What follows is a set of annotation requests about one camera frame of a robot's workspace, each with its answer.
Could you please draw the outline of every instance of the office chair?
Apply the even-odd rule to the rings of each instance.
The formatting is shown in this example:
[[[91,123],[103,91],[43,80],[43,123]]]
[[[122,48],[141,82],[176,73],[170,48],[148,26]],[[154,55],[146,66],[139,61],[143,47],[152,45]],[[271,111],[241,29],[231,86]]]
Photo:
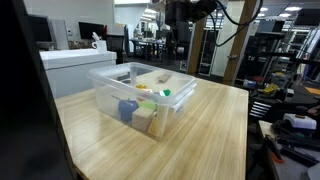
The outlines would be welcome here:
[[[113,51],[117,53],[117,61],[116,64],[123,64],[123,41],[124,36],[119,35],[107,35],[107,50]]]

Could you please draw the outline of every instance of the cable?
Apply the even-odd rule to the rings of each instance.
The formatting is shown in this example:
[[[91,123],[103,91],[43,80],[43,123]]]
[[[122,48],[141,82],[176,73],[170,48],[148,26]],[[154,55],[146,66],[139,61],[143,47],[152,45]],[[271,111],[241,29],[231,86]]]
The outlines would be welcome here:
[[[235,32],[232,36],[230,36],[230,37],[229,37],[226,41],[224,41],[222,44],[218,44],[218,43],[217,43],[217,36],[216,36],[216,22],[214,21],[212,14],[210,14],[210,17],[211,17],[212,23],[213,23],[213,31],[214,31],[214,38],[215,38],[214,44],[215,44],[215,46],[217,46],[217,47],[221,47],[221,46],[225,45],[225,44],[226,44],[227,42],[229,42],[234,36],[236,36],[238,33],[240,33],[240,31],[242,31],[244,28],[247,27],[247,26],[241,27],[237,32]]]
[[[237,22],[235,22],[233,19],[231,19],[231,17],[227,13],[226,8],[223,6],[223,4],[219,0],[216,0],[216,3],[221,7],[222,11],[224,12],[226,17],[229,19],[229,21],[232,24],[235,24],[235,25],[238,25],[238,26],[248,26],[251,22],[253,22],[258,17],[258,14],[260,13],[260,9],[261,9],[261,7],[263,5],[263,0],[260,0],[258,10],[254,14],[254,16],[248,22],[245,22],[245,23],[237,23]]]

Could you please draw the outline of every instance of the plastic storage container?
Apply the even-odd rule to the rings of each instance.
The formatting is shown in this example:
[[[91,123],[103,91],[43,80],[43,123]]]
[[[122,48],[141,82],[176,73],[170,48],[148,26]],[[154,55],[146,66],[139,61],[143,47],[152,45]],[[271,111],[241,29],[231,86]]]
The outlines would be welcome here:
[[[156,140],[169,110],[181,109],[196,86],[193,76],[140,63],[92,69],[88,77],[100,111]]]

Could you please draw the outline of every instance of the white counter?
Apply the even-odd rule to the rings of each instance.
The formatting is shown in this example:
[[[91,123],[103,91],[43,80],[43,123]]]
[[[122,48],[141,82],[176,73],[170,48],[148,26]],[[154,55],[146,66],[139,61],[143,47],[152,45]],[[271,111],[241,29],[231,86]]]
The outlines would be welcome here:
[[[87,77],[90,69],[116,64],[117,54],[95,49],[77,49],[40,52],[54,98],[93,88]]]

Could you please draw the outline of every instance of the blue block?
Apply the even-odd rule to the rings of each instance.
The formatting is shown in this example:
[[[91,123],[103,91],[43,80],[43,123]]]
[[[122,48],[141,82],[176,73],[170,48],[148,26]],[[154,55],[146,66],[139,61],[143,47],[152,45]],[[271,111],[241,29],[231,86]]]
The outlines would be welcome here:
[[[134,100],[120,100],[118,109],[121,121],[130,123],[132,121],[132,113],[138,109],[138,103]]]

